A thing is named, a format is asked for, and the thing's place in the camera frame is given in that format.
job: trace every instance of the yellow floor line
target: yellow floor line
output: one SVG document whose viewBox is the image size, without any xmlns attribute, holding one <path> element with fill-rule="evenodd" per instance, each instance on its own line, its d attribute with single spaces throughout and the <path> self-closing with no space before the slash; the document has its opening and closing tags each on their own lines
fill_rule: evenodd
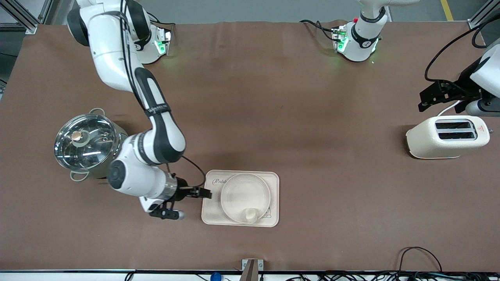
<svg viewBox="0 0 500 281">
<path fill-rule="evenodd" d="M 444 11 L 444 15 L 446 16 L 447 21 L 453 21 L 452 11 L 450 10 L 450 6 L 448 5 L 447 0 L 441 0 L 442 10 Z"/>
</svg>

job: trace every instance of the green led light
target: green led light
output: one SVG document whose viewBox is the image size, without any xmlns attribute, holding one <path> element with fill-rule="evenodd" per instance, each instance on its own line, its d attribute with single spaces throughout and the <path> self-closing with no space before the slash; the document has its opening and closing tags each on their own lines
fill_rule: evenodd
<svg viewBox="0 0 500 281">
<path fill-rule="evenodd" d="M 375 47 L 377 47 L 377 43 L 379 42 L 379 39 L 375 40 L 375 43 L 373 43 L 373 48 L 371 49 L 371 52 L 375 52 Z"/>
<path fill-rule="evenodd" d="M 349 42 L 349 38 L 345 36 L 344 39 L 338 44 L 337 50 L 342 53 L 346 49 L 347 42 Z"/>
<path fill-rule="evenodd" d="M 154 44 L 156 45 L 156 49 L 158 49 L 158 53 L 160 55 L 165 54 L 165 44 L 163 44 L 162 42 L 157 42 L 157 41 L 154 41 Z"/>
</svg>

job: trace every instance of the pot lid knob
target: pot lid knob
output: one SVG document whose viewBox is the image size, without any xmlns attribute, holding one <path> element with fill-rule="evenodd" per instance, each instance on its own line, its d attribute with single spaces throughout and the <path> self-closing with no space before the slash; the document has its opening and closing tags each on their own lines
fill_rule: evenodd
<svg viewBox="0 0 500 281">
<path fill-rule="evenodd" d="M 78 142 L 79 140 L 82 139 L 82 132 L 81 131 L 74 131 L 72 134 L 71 134 L 71 139 L 75 142 Z"/>
</svg>

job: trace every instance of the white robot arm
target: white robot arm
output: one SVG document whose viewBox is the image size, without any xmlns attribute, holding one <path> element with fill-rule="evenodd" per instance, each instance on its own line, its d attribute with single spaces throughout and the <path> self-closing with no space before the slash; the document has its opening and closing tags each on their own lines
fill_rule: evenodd
<svg viewBox="0 0 500 281">
<path fill-rule="evenodd" d="M 340 26 L 334 34 L 334 48 L 348 60 L 362 62 L 375 51 L 379 35 L 388 20 L 385 6 L 409 6 L 420 0 L 357 0 L 361 5 L 359 19 Z"/>
<path fill-rule="evenodd" d="M 168 209 L 167 202 L 173 205 L 185 196 L 210 198 L 211 194 L 199 186 L 189 187 L 185 180 L 157 166 L 178 161 L 186 149 L 184 135 L 157 80 L 141 63 L 151 63 L 166 53 L 166 33 L 150 23 L 135 1 L 77 2 L 79 9 L 72 13 L 77 20 L 68 15 L 71 34 L 80 43 L 88 43 L 101 80 L 114 89 L 134 93 L 152 124 L 152 129 L 124 141 L 110 164 L 107 180 L 113 189 L 139 197 L 150 215 L 182 219 L 183 213 Z"/>
<path fill-rule="evenodd" d="M 434 80 L 420 92 L 420 112 L 432 105 L 461 101 L 454 106 L 456 113 L 466 111 L 471 116 L 500 117 L 500 38 L 465 68 L 455 82 Z"/>
</svg>

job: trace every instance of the plate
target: plate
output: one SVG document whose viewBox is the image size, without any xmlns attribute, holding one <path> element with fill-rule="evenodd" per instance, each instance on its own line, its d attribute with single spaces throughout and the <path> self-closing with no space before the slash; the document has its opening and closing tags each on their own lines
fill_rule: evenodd
<svg viewBox="0 0 500 281">
<path fill-rule="evenodd" d="M 259 176 L 239 173 L 232 176 L 222 187 L 220 204 L 224 213 L 233 221 L 246 224 L 245 209 L 257 209 L 258 219 L 269 208 L 271 193 L 268 184 Z"/>
</svg>

